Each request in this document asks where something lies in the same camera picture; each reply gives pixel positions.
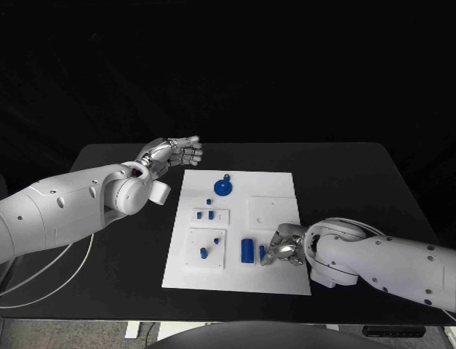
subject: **table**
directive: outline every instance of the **table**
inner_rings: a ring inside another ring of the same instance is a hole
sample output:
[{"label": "table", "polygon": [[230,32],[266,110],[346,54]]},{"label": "table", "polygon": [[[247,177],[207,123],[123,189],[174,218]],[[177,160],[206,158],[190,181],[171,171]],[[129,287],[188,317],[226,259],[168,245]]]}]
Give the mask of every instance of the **table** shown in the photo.
[{"label": "table", "polygon": [[[71,171],[132,161],[144,144],[89,145]],[[206,144],[198,169],[292,172],[301,222],[347,217],[387,235],[438,244],[390,155],[377,143]],[[454,324],[444,312],[380,292],[359,280],[328,289],[311,282],[312,296],[164,289],[164,271],[184,171],[161,178],[172,192],[165,206],[149,202],[139,214],[96,233],[93,251],[71,283],[24,308],[0,310],[5,318],[237,321],[276,320],[311,324]],[[81,240],[53,268],[0,305],[29,302],[68,279],[87,252]],[[12,285],[31,276],[64,248],[25,256]]]}]

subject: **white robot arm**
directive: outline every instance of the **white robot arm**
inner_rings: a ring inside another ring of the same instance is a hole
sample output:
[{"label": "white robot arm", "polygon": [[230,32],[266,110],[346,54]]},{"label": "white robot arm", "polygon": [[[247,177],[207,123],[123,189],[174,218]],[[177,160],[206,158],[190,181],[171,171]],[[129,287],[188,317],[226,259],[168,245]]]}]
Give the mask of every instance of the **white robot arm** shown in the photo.
[{"label": "white robot arm", "polygon": [[164,205],[168,167],[197,165],[197,136],[159,138],[135,161],[50,177],[0,201],[0,264],[27,253],[73,244],[115,220],[136,214],[148,200]]},{"label": "white robot arm", "polygon": [[356,285],[361,276],[382,291],[456,313],[456,250],[392,236],[367,237],[372,227],[356,223],[334,218],[309,228],[282,224],[262,263],[281,258],[301,265],[307,259],[311,279],[324,286]]}]

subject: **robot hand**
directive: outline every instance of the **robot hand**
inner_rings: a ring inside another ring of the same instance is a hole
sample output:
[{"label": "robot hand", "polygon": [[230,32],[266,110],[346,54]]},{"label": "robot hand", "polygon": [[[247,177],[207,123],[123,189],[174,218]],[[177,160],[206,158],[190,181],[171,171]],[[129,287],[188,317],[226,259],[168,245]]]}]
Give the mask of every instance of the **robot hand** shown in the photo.
[{"label": "robot hand", "polygon": [[198,165],[201,161],[200,137],[158,138],[144,147],[136,162],[144,164],[152,173],[152,179],[161,178],[168,168],[175,165]]},{"label": "robot hand", "polygon": [[271,248],[262,261],[262,265],[273,263],[275,258],[289,261],[292,265],[302,265],[305,263],[304,253],[304,235],[309,228],[297,224],[281,224],[275,232]]}]

